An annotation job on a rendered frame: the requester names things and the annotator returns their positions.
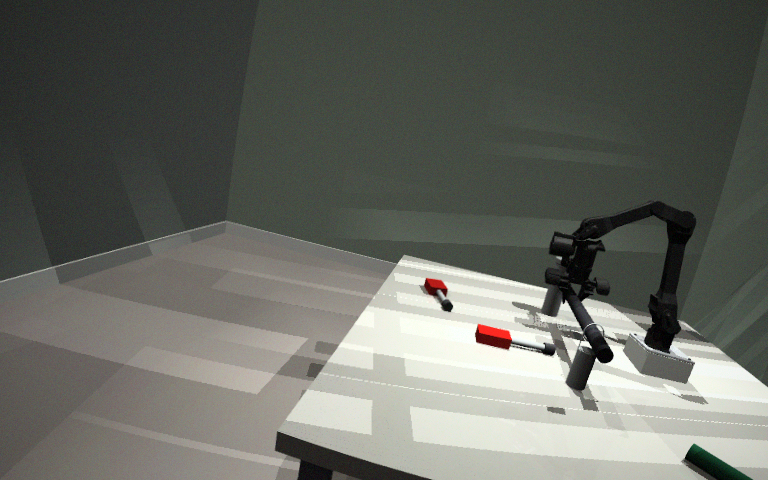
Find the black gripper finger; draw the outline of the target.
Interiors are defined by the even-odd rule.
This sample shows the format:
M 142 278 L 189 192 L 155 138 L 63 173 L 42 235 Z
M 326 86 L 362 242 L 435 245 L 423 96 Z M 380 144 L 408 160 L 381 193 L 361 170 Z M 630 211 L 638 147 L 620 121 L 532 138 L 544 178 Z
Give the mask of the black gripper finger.
M 567 297 L 567 293 L 568 293 L 568 285 L 567 285 L 567 287 L 563 287 L 563 286 L 559 286 L 559 284 L 558 284 L 558 288 L 562 289 L 562 293 L 563 293 L 562 304 L 564 304 L 565 300 L 566 300 L 566 297 Z
M 586 290 L 585 287 L 583 285 L 581 285 L 581 289 L 580 289 L 580 291 L 578 293 L 578 298 L 582 302 L 585 298 L 587 298 L 588 296 L 593 295 L 593 294 L 594 294 L 593 291 Z

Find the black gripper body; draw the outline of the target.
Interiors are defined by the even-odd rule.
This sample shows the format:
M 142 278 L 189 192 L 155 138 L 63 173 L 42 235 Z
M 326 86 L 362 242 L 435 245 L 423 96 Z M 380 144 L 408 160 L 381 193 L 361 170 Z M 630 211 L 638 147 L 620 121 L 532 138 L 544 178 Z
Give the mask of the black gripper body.
M 547 268 L 545 272 L 546 284 L 552 284 L 567 287 L 568 283 L 583 285 L 586 290 L 593 291 L 596 288 L 598 295 L 609 295 L 610 285 L 608 280 L 594 277 L 594 280 L 588 279 L 593 265 L 583 265 L 573 258 L 573 263 L 569 275 L 561 275 L 559 269 Z

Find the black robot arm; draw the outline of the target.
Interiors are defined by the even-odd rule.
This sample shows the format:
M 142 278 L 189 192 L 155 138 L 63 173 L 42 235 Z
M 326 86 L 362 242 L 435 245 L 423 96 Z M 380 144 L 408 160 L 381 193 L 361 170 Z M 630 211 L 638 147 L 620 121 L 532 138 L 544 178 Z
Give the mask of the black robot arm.
M 562 256 L 561 265 L 567 267 L 566 274 L 569 274 L 573 263 L 573 258 L 569 256 L 574 255 L 575 251 L 575 261 L 583 265 L 594 264 L 597 250 L 606 251 L 602 240 L 586 239 L 597 239 L 617 227 L 653 215 L 667 223 L 668 250 L 660 288 L 656 295 L 650 294 L 648 304 L 652 322 L 655 324 L 648 328 L 644 341 L 647 347 L 670 354 L 669 349 L 674 335 L 682 330 L 677 321 L 676 290 L 685 245 L 696 227 L 696 217 L 691 212 L 680 211 L 660 201 L 649 200 L 647 203 L 613 215 L 589 217 L 584 219 L 580 228 L 571 235 L 554 231 L 549 254 Z

